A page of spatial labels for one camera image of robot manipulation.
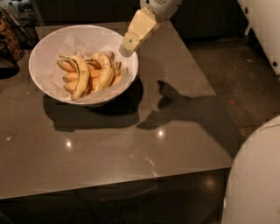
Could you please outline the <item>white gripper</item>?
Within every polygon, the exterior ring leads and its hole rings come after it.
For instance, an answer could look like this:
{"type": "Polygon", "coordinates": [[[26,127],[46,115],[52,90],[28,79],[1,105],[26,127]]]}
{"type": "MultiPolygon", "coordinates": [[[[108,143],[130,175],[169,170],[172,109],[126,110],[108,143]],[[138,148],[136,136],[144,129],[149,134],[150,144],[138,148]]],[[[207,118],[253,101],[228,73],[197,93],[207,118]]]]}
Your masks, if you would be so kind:
{"type": "Polygon", "coordinates": [[[122,53],[133,53],[160,26],[170,19],[183,0],[140,0],[142,9],[131,20],[122,43],[122,53]]]}

